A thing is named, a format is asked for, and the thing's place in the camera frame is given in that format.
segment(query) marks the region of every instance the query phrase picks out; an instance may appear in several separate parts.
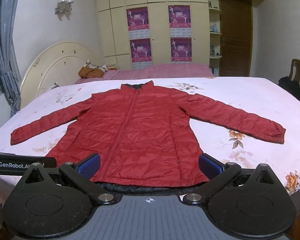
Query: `red puffer jacket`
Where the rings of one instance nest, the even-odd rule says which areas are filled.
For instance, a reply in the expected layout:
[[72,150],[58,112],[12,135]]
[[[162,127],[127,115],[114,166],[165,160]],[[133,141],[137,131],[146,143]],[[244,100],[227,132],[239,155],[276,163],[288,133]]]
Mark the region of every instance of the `red puffer jacket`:
[[199,94],[154,86],[152,81],[137,86],[121,85],[121,89],[92,94],[43,116],[14,130],[11,145],[77,118],[47,155],[55,157],[58,165],[98,153],[101,167],[92,181],[187,187],[208,181],[199,170],[202,150],[190,128],[190,117],[284,143],[285,129],[256,114]]

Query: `cream headboard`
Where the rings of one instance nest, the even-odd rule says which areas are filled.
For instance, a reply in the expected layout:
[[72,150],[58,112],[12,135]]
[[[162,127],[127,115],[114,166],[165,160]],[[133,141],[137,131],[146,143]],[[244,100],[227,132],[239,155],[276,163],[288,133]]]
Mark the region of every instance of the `cream headboard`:
[[59,86],[74,84],[88,59],[95,65],[99,63],[94,53],[74,42],[62,42],[47,48],[32,62],[22,80],[21,108],[55,83]]

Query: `pink bedsheet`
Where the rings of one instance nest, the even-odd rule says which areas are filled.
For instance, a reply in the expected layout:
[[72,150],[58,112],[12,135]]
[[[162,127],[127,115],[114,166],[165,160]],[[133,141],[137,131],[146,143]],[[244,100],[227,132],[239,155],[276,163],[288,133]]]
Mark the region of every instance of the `pink bedsheet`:
[[207,65],[195,63],[160,64],[138,70],[109,70],[103,78],[81,78],[76,84],[101,80],[129,80],[146,78],[213,77]]

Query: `jacket zipper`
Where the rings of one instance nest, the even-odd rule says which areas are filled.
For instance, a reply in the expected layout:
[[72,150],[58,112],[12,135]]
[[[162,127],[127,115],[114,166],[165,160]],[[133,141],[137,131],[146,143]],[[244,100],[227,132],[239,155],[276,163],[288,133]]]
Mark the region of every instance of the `jacket zipper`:
[[117,148],[118,143],[121,141],[121,135],[122,135],[122,133],[124,131],[124,128],[125,128],[128,120],[129,120],[129,117],[131,115],[131,112],[132,112],[132,109],[134,107],[134,104],[135,104],[135,101],[136,101],[136,98],[137,98],[138,94],[139,94],[139,90],[135,90],[133,92],[133,98],[132,98],[132,102],[131,102],[130,108],[127,111],[127,114],[125,115],[124,120],[123,120],[123,122],[122,122],[122,124],[121,124],[121,126],[120,126],[120,128],[119,128],[119,130],[117,132],[116,138],[114,139],[114,142],[113,142],[111,148],[108,151],[107,161],[104,164],[102,164],[102,160],[101,160],[101,166],[103,166],[104,168],[100,170],[101,171],[101,173],[99,174],[100,178],[103,178],[103,176],[106,174],[106,171],[108,169],[108,164],[112,160],[112,157],[113,157],[113,155],[115,153],[115,150]]

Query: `wall sconce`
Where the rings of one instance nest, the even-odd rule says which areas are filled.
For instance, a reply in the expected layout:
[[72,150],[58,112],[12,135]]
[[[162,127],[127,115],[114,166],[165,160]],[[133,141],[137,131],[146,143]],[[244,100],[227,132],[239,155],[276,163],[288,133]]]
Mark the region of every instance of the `wall sconce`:
[[71,12],[71,4],[73,0],[59,0],[57,8],[54,9],[54,14],[57,14],[59,19],[61,20],[62,14],[65,14],[69,19],[69,13]]

